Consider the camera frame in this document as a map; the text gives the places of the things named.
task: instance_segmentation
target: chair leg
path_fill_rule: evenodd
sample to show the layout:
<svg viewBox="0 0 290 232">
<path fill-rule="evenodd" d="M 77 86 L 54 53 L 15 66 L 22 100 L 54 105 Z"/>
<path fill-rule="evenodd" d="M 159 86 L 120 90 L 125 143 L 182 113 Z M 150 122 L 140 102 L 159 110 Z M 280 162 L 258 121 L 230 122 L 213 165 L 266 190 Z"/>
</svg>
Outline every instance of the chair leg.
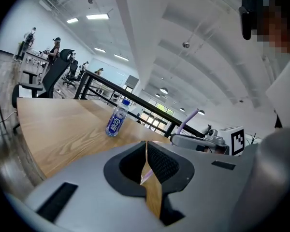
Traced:
<svg viewBox="0 0 290 232">
<path fill-rule="evenodd" d="M 20 127 L 20 124 L 19 124 L 19 123 L 13 127 L 13 132 L 14 132 L 14 134 L 17 133 L 16 129 L 17 129 L 18 127 Z"/>
<path fill-rule="evenodd" d="M 1 120 L 2 120 L 2 123 L 4 125 L 4 128 L 6 129 L 5 122 L 4 122 L 4 118 L 2 116 L 1 106 L 0 106 L 0 116 L 1 116 Z"/>
</svg>

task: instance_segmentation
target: ceiling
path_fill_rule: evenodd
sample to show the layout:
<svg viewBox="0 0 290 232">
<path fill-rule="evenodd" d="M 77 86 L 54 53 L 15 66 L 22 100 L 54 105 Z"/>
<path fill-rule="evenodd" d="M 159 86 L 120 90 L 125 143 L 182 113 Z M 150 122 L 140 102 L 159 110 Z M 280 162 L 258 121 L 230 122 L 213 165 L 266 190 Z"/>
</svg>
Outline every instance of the ceiling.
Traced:
<svg viewBox="0 0 290 232">
<path fill-rule="evenodd" d="M 141 88 L 186 114 L 196 107 L 235 106 L 272 113 L 265 91 L 280 74 L 289 56 L 241 34 L 241 0 L 50 0 L 56 16 L 66 20 L 91 50 L 107 51 L 130 61 Z M 89 21 L 86 15 L 108 13 L 109 20 Z M 190 48 L 182 46 L 189 41 Z"/>
</svg>

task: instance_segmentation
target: black slot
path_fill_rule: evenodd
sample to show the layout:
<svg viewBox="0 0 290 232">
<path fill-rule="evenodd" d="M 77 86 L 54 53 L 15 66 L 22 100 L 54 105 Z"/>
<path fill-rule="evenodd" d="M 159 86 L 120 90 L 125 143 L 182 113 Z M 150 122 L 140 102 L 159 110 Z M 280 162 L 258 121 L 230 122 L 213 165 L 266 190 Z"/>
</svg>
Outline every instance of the black slot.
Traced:
<svg viewBox="0 0 290 232">
<path fill-rule="evenodd" d="M 77 188 L 77 185 L 67 182 L 63 183 L 52 196 L 45 201 L 37 211 L 37 214 L 50 222 L 54 222 Z"/>
<path fill-rule="evenodd" d="M 231 164 L 231 163 L 227 163 L 227 162 L 223 162 L 223 161 L 219 161 L 219 160 L 212 162 L 212 164 L 217 166 L 217 167 L 225 168 L 225 169 L 229 169 L 229 170 L 233 170 L 236 166 L 235 164 Z"/>
</svg>

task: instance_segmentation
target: water bottle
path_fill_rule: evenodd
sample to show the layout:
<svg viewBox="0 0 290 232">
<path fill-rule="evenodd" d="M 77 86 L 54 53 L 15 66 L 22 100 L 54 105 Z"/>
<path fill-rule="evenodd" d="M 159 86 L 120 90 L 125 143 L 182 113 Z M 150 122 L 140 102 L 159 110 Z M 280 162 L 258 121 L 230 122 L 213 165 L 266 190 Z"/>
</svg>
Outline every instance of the water bottle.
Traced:
<svg viewBox="0 0 290 232">
<path fill-rule="evenodd" d="M 122 124 L 124 123 L 124 119 L 127 116 L 129 104 L 130 101 L 122 100 L 121 104 L 118 105 L 117 108 L 115 108 L 115 111 L 113 112 L 113 115 L 111 116 L 105 128 L 106 134 L 109 135 L 110 137 L 117 136 L 118 131 L 122 126 Z"/>
</svg>

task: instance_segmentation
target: floor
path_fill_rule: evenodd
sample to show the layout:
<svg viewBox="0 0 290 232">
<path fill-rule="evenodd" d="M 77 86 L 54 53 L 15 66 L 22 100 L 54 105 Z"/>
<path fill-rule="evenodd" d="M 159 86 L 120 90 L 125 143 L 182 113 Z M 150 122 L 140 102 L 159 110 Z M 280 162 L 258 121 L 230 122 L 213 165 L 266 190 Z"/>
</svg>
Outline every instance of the floor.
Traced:
<svg viewBox="0 0 290 232">
<path fill-rule="evenodd" d="M 11 104 L 12 91 L 16 85 L 16 70 L 19 62 L 14 62 L 12 56 L 0 52 L 0 104 L 4 118 L 16 111 Z M 27 64 L 26 70 L 37 71 L 37 64 Z M 22 82 L 28 82 L 27 77 L 23 76 Z M 55 84 L 54 98 L 69 99 L 74 98 L 76 90 L 74 87 L 63 85 L 60 79 Z M 13 194 L 23 200 L 33 188 L 44 180 L 32 163 L 26 143 L 21 134 L 13 134 L 13 126 L 17 124 L 16 113 L 5 121 L 7 131 L 0 123 L 0 182 L 6 192 Z"/>
</svg>

